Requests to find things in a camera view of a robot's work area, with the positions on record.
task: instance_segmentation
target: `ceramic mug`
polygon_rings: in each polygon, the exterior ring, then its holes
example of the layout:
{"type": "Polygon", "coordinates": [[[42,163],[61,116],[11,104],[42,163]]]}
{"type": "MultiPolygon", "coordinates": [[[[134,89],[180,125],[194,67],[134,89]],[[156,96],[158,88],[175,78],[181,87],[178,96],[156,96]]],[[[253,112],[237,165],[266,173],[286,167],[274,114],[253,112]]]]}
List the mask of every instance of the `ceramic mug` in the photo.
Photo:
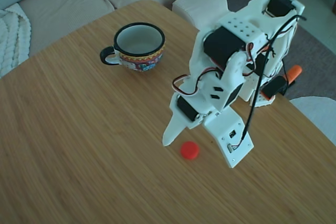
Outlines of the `ceramic mug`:
{"type": "Polygon", "coordinates": [[[164,43],[164,34],[158,27],[149,23],[131,23],[116,33],[113,46],[100,52],[100,60],[107,65],[124,65],[144,72],[160,61],[164,43]]]}

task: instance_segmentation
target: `gray rug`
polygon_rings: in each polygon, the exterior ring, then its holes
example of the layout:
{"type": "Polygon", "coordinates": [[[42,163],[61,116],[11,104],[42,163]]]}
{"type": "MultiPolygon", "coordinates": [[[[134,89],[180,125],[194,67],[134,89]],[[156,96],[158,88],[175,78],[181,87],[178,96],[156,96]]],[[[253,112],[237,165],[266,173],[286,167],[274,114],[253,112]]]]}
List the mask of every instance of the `gray rug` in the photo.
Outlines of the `gray rug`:
{"type": "MultiPolygon", "coordinates": [[[[249,1],[227,0],[232,12],[240,10],[249,1]]],[[[285,58],[287,70],[295,64],[302,66],[303,72],[288,89],[288,99],[317,96],[336,100],[336,55],[300,26],[285,58]]]]}

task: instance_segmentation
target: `mug rim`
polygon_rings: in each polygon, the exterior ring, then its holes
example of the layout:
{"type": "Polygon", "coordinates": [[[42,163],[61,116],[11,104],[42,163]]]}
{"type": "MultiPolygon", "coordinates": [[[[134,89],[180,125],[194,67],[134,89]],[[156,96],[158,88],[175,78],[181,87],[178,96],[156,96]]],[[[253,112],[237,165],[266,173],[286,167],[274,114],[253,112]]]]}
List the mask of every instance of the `mug rim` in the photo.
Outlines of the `mug rim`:
{"type": "Polygon", "coordinates": [[[124,55],[127,55],[127,56],[133,56],[133,57],[143,57],[143,56],[152,55],[153,53],[159,51],[159,50],[163,47],[164,43],[165,43],[165,36],[164,36],[163,31],[162,31],[160,28],[158,28],[156,25],[153,25],[153,24],[151,24],[151,23],[146,23],[146,22],[135,22],[135,23],[130,23],[130,24],[128,24],[128,25],[125,25],[125,26],[121,27],[121,28],[117,31],[117,33],[115,34],[115,36],[114,36],[114,48],[115,48],[117,51],[120,51],[121,53],[123,53],[124,55]],[[119,45],[118,45],[118,43],[117,43],[117,38],[118,38],[119,34],[120,34],[122,31],[124,31],[125,29],[129,28],[129,27],[132,27],[132,26],[138,26],[138,25],[150,26],[150,27],[156,29],[156,30],[160,33],[161,38],[162,38],[162,41],[161,41],[160,45],[159,45],[157,48],[155,48],[155,49],[152,50],[152,51],[145,52],[145,53],[142,53],[142,54],[133,54],[133,53],[131,53],[131,52],[127,52],[127,51],[125,51],[125,50],[123,50],[122,48],[119,47],[119,45]]]}

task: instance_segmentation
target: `white robot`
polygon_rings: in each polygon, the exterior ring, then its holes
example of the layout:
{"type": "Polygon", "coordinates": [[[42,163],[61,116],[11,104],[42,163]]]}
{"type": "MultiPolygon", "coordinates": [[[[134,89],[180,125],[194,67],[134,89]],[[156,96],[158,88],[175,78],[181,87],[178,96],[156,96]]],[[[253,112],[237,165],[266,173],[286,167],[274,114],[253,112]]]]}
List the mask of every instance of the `white robot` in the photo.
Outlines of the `white robot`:
{"type": "MultiPolygon", "coordinates": [[[[304,8],[297,0],[251,0],[238,12],[202,29],[189,62],[190,75],[173,81],[173,116],[163,145],[170,145],[186,127],[202,124],[228,165],[235,167],[254,146],[230,105],[238,96],[253,100],[259,87],[280,71],[304,8]]],[[[253,106],[274,100],[255,98],[253,106]]]]}

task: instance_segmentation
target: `knitted blanket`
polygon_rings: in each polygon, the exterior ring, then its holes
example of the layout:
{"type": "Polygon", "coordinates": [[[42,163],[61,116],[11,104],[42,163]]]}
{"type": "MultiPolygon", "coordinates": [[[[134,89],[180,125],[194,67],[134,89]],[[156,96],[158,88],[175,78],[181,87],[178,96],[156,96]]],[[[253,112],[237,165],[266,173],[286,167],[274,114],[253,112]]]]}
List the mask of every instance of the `knitted blanket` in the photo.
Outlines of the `knitted blanket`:
{"type": "Polygon", "coordinates": [[[31,26],[19,4],[0,10],[0,78],[28,59],[31,26]]]}

